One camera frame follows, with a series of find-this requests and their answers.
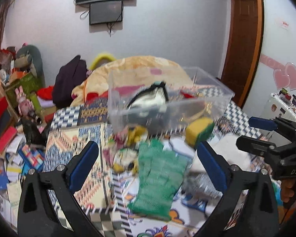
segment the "pink bunny toy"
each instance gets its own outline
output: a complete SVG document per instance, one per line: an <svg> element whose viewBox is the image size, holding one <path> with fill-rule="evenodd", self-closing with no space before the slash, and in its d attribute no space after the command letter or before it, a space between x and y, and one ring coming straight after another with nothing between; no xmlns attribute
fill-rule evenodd
<svg viewBox="0 0 296 237"><path fill-rule="evenodd" d="M16 100L18 101L18 108L20 116L27 116L30 111L34 110L33 103L26 98L26 94L23 92L23 87L20 86L15 89Z"/></svg>

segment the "transparent plastic bin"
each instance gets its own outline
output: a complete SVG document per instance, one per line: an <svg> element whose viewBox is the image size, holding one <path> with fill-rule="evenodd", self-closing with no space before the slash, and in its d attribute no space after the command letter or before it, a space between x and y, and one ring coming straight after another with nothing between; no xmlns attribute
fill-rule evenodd
<svg viewBox="0 0 296 237"><path fill-rule="evenodd" d="M149 108L126 108L139 91L156 81L166 83L169 102ZM198 97L185 99L180 95L181 90ZM179 132L201 117L216 121L233 96L234 92L228 87L197 67L112 70L109 74L109 121L115 133L136 124L147 127L149 134Z"/></svg>

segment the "metal bolt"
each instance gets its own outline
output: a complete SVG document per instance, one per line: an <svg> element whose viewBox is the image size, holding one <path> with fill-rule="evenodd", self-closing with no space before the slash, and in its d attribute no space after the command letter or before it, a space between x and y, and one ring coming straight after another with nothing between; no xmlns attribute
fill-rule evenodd
<svg viewBox="0 0 296 237"><path fill-rule="evenodd" d="M267 172L267 170L265 168L261 169L261 173L262 173L262 175L267 175L268 174L268 172Z"/></svg>
<svg viewBox="0 0 296 237"><path fill-rule="evenodd" d="M35 173L35 169L33 169L33 168L28 171L29 175L33 175L34 173Z"/></svg>
<svg viewBox="0 0 296 237"><path fill-rule="evenodd" d="M64 169L65 169L65 165L63 165L63 164L57 166L57 170L58 170L58 171L62 171L62 170L64 170Z"/></svg>
<svg viewBox="0 0 296 237"><path fill-rule="evenodd" d="M239 168L237 165L235 165L235 164L231 165L230 168L231 168L232 171L238 171L238 170L240 169L240 168Z"/></svg>

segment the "yellow arch-shaped object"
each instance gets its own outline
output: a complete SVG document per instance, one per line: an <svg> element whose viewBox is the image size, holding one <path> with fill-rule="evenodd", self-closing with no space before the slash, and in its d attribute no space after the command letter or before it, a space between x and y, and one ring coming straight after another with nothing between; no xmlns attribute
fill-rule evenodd
<svg viewBox="0 0 296 237"><path fill-rule="evenodd" d="M92 62L91 66L89 69L91 70L95 70L96 69L96 65L101 61L101 60L108 60L108 61L116 61L116 58L110 54L110 53L99 53L96 58L94 59L94 61Z"/></svg>

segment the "door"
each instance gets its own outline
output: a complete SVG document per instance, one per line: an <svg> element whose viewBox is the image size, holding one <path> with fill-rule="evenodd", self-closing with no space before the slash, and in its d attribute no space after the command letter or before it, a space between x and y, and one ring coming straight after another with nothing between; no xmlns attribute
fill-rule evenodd
<svg viewBox="0 0 296 237"><path fill-rule="evenodd" d="M258 34L261 35L257 0L231 0L230 34L221 81L235 92L233 101L241 107L251 86L248 81L253 81L257 66L254 57Z"/></svg>

